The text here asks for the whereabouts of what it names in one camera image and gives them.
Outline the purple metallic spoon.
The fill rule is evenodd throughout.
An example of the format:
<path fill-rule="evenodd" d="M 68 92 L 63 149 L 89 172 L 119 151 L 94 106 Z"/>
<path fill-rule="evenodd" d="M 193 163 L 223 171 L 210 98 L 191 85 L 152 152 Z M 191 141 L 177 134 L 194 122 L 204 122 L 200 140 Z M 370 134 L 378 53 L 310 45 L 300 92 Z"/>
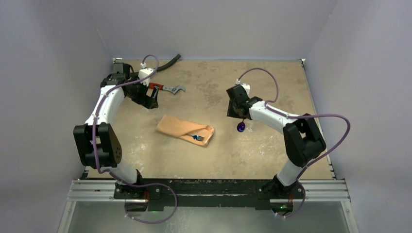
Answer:
<path fill-rule="evenodd" d="M 238 132 L 243 132 L 246 128 L 244 119 L 237 125 L 237 131 Z"/>

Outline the peach cloth napkin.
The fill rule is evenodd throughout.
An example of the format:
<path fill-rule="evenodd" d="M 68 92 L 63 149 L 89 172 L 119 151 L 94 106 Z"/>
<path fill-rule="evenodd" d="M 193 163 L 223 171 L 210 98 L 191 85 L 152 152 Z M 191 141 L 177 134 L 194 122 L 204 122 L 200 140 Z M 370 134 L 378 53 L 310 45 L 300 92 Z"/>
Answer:
<path fill-rule="evenodd" d="M 195 122 L 182 120 L 170 115 L 164 115 L 158 123 L 156 130 L 160 133 L 179 138 L 198 146 L 206 147 L 209 140 L 215 133 L 215 130 L 210 125 L 202 125 Z M 197 134 L 203 136 L 204 141 L 193 140 L 187 134 Z"/>

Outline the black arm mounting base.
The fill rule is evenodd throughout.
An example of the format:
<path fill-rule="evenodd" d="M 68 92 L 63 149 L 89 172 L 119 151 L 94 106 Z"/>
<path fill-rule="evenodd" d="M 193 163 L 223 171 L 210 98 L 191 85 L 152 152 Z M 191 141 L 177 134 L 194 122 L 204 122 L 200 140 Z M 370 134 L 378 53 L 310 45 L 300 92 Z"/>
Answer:
<path fill-rule="evenodd" d="M 234 207 L 292 211 L 293 201 L 304 196 L 296 183 L 280 190 L 272 179 L 161 179 L 142 178 L 144 187 L 115 184 L 114 199 L 140 202 L 148 211 L 164 207 Z"/>

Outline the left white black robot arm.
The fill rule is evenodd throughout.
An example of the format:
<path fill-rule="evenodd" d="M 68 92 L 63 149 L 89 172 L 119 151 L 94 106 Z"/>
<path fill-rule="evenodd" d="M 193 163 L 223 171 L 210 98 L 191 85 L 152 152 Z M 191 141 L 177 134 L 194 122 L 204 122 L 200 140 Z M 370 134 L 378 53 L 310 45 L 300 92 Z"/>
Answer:
<path fill-rule="evenodd" d="M 81 163 L 108 173 L 119 185 L 126 185 L 126 193 L 134 199 L 143 196 L 145 185 L 140 172 L 122 160 L 122 148 L 111 125 L 126 95 L 147 91 L 156 68 L 141 63 L 138 73 L 127 63 L 116 62 L 113 71 L 100 83 L 98 102 L 90 117 L 73 129 L 73 136 Z"/>

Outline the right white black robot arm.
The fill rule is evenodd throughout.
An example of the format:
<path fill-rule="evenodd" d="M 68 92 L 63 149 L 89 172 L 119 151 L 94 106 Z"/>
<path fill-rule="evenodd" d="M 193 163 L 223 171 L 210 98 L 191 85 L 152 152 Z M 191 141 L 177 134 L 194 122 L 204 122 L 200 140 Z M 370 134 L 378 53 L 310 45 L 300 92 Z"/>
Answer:
<path fill-rule="evenodd" d="M 326 150 L 317 123 L 310 114 L 300 116 L 270 108 L 263 99 L 249 97 L 240 84 L 226 92 L 229 96 L 228 117 L 259 121 L 283 135 L 287 161 L 272 183 L 276 196 L 287 196 L 303 169 Z"/>

